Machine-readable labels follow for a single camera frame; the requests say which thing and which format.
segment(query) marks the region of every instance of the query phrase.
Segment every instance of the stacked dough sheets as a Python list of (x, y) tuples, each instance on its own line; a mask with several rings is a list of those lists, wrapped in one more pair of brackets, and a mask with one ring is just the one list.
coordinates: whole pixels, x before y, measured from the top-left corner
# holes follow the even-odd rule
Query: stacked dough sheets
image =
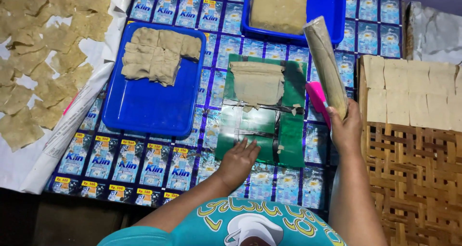
[(173, 86), (181, 57), (199, 60), (201, 44), (199, 38), (174, 31), (139, 28), (125, 45), (122, 75)]
[(449, 63), (363, 56), (367, 121), (462, 131), (462, 74)]

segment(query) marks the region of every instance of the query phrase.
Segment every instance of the table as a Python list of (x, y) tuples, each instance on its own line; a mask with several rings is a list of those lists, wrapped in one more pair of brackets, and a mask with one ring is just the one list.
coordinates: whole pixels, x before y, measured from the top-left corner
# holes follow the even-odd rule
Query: table
[[(207, 36), (191, 134), (162, 137), (107, 128), (101, 121), (106, 96), (103, 88), (50, 177), (46, 191), (159, 207), (210, 176), (219, 166), (219, 161), (214, 160), (214, 150), (231, 53), (306, 62), (306, 80), (319, 80), (307, 47), (242, 35), (239, 25), (243, 0), (133, 0), (129, 11), (136, 9), (149, 16), (130, 12), (127, 23), (184, 25)], [(335, 50), (335, 57), (349, 97), (355, 96), (354, 71), (360, 55), (402, 57), (401, 17), (400, 0), (346, 0), (345, 38)], [(338, 153), (322, 115), (314, 111), (308, 95), (304, 106), (305, 167), (286, 169), (258, 163), (231, 196), (298, 204), (327, 217)], [(127, 151), (130, 144), (133, 151)], [(123, 166), (135, 175), (121, 179), (116, 174), (112, 180), (119, 155), (131, 155), (139, 161)], [(98, 168), (100, 172), (86, 176), (90, 169)]]

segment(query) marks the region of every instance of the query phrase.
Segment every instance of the teal t-shirt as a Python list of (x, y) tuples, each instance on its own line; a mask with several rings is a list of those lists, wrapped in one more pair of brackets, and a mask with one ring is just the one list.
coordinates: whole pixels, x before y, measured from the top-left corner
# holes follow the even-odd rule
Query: teal t-shirt
[(310, 210), (279, 202), (222, 197), (193, 210), (171, 232), (133, 226), (98, 246), (344, 246), (340, 236)]

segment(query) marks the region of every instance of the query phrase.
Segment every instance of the green plastic mat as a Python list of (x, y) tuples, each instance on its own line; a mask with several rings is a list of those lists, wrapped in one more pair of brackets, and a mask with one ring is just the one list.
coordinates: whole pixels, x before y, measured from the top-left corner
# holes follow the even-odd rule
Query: green plastic mat
[[(303, 167), (303, 116), (305, 106), (305, 82), (307, 63), (229, 55), (229, 62), (253, 61), (284, 66), (284, 95), (272, 106), (261, 106), (259, 110), (243, 111), (244, 103), (238, 105), (234, 93), (234, 75), (228, 67), (221, 125), (215, 156), (223, 159), (224, 154), (235, 143), (247, 137), (249, 142), (257, 140), (262, 150), (258, 162), (271, 165)], [(299, 104), (294, 116), (293, 105)], [(278, 154), (279, 145), (284, 146)]]

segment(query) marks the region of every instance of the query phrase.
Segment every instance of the hand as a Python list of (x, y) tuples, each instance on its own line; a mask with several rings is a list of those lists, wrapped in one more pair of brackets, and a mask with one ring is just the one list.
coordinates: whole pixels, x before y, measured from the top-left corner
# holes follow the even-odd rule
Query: hand
[(241, 143), (236, 143), (234, 148), (228, 150), (220, 167), (213, 174), (221, 178), (231, 191), (247, 179), (261, 149), (260, 146), (257, 146), (256, 140), (252, 141), (247, 148), (246, 145), (247, 138), (244, 138)]
[(332, 142), (340, 156), (361, 155), (363, 121), (358, 103), (348, 99), (348, 115), (343, 121), (334, 107), (326, 110), (330, 116)]

